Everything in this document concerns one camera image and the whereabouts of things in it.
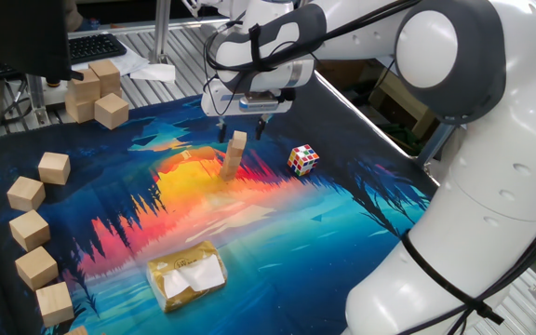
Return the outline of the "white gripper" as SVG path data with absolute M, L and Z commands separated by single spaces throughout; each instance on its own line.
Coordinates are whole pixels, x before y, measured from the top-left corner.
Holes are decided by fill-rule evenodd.
M 255 129 L 261 139 L 272 114 L 286 113 L 295 101 L 295 87 L 284 87 L 263 79 L 236 78 L 225 85 L 218 76 L 208 79 L 203 87 L 201 107 L 207 116 L 262 114 Z M 217 124 L 218 142 L 223 143 L 227 125 L 223 118 Z

